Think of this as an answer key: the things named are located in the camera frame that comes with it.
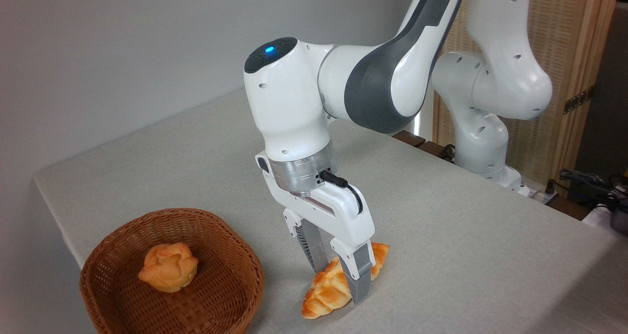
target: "croissant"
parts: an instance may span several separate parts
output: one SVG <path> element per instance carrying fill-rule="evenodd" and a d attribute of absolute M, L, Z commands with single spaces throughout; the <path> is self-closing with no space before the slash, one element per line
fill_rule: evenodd
<path fill-rule="evenodd" d="M 384 262 L 389 245 L 372 242 L 375 265 L 370 268 L 370 280 L 373 281 L 379 275 Z M 320 316 L 330 314 L 333 310 L 341 308 L 351 300 L 351 292 L 347 279 L 342 271 L 342 265 L 338 257 L 314 276 L 311 289 L 305 294 L 301 316 L 308 320 L 316 319 Z"/>
<path fill-rule="evenodd" d="M 185 244 L 160 244 L 152 247 L 139 272 L 140 280 L 163 292 L 186 287 L 197 272 L 198 259 Z"/>

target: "basket rim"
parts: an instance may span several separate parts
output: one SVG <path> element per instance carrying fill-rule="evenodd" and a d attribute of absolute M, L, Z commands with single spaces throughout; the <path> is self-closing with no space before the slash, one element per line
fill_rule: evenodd
<path fill-rule="evenodd" d="M 111 245 L 113 244 L 112 241 L 116 240 L 119 236 L 124 235 L 125 234 L 124 231 L 127 229 L 131 229 L 135 224 L 146 222 L 147 219 L 150 220 L 153 217 L 157 217 L 158 215 L 163 215 L 165 213 L 182 213 L 182 212 L 200 214 L 202 215 L 202 217 L 211 218 L 212 220 L 216 221 L 218 225 L 222 227 L 224 231 L 229 233 L 233 237 L 233 239 L 238 243 L 238 245 L 242 247 L 242 249 L 245 250 L 246 255 L 253 262 L 253 271 L 256 272 L 256 274 L 258 275 L 257 286 L 259 290 L 254 293 L 254 296 L 251 299 L 251 302 L 249 303 L 250 305 L 244 310 L 244 312 L 242 313 L 242 316 L 238 318 L 238 320 L 233 325 L 231 325 L 231 327 L 229 328 L 227 332 L 228 333 L 243 332 L 249 326 L 249 324 L 251 323 L 251 320 L 253 320 L 253 316 L 260 308 L 261 300 L 264 294 L 264 271 L 263 271 L 263 268 L 262 268 L 262 265 L 258 256 L 255 254 L 255 252 L 253 252 L 253 249 L 251 249 L 251 246 L 249 246 L 249 244 L 244 242 L 242 237 L 240 237 L 240 235 L 238 235 L 229 226 L 229 224 L 227 224 L 224 220 L 222 220 L 220 216 L 215 215 L 211 211 L 197 209 L 194 207 L 168 207 L 166 209 L 150 211 L 149 213 L 146 213 L 142 216 L 139 216 L 121 225 L 120 227 L 115 229 L 113 232 L 108 234 L 105 238 L 103 238 L 103 240 L 101 240 L 101 242 L 93 249 L 89 257 L 85 260 L 85 264 L 83 265 L 83 268 L 81 269 L 79 287 L 80 287 L 81 297 L 83 297 L 83 303 L 87 307 L 88 309 L 87 312 L 90 315 L 90 319 L 92 320 L 92 323 L 94 324 L 97 330 L 104 330 L 104 333 L 108 333 L 108 334 L 113 333 L 111 329 L 109 329 L 106 321 L 104 320 L 103 313 L 101 312 L 100 308 L 98 307 L 96 303 L 96 297 L 94 296 L 94 292 L 92 291 L 92 286 L 88 282 L 88 274 L 92 272 L 92 269 L 97 264 L 97 261 L 100 260 L 101 256 L 103 256 L 104 254 L 103 251 L 107 249 L 108 247 L 111 247 Z"/>

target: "white wall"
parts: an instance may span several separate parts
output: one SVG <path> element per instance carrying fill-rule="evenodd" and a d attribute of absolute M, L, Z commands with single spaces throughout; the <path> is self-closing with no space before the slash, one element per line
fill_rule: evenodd
<path fill-rule="evenodd" d="M 93 332 L 35 171 L 242 87 L 265 41 L 380 43 L 409 1 L 0 0 L 0 332 Z"/>

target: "black cable bundle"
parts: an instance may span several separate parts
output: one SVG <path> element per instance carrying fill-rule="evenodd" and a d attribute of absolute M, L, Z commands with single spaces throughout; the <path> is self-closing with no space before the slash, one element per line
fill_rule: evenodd
<path fill-rule="evenodd" d="M 562 169 L 559 173 L 559 180 L 570 180 L 573 186 L 566 187 L 556 182 L 555 180 L 549 180 L 549 184 L 561 187 L 570 193 L 583 198 L 585 202 L 581 204 L 597 204 L 596 207 L 605 207 L 609 211 L 623 211 L 628 213 L 628 187 L 622 184 L 612 184 L 611 182 L 605 182 L 598 175 L 592 173 L 582 173 L 580 171 L 573 171 L 570 169 Z M 583 191 L 576 190 L 576 187 L 587 186 L 590 191 L 597 191 L 596 195 L 589 195 Z"/>

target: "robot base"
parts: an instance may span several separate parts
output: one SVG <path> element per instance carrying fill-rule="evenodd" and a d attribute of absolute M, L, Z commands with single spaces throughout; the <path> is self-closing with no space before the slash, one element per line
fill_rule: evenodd
<path fill-rule="evenodd" d="M 503 168 L 490 173 L 477 173 L 487 180 L 493 180 L 497 184 L 504 186 L 512 191 L 516 191 L 520 195 L 529 196 L 530 189 L 521 182 L 521 174 L 516 169 L 504 165 Z"/>

